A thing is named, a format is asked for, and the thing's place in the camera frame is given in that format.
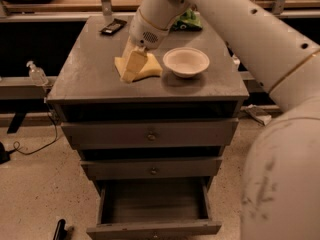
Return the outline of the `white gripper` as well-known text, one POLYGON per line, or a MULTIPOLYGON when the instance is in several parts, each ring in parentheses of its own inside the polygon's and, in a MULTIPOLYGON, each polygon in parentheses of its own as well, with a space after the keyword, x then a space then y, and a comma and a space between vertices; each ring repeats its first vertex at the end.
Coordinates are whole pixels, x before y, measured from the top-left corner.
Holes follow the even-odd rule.
POLYGON ((147 63, 147 49, 157 49, 168 36, 168 30, 160 30, 146 22, 140 15, 135 15, 131 21, 129 35, 122 59, 123 73, 121 79, 131 83, 147 63))

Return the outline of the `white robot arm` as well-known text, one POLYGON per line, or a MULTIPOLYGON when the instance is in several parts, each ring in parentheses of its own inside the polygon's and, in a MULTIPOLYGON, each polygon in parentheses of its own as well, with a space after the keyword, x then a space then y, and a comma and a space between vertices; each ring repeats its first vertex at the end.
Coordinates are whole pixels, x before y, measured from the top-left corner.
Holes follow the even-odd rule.
POLYGON ((320 52, 250 0, 143 0, 133 44, 155 49, 194 5, 282 110, 244 166, 242 240, 320 240, 320 52))

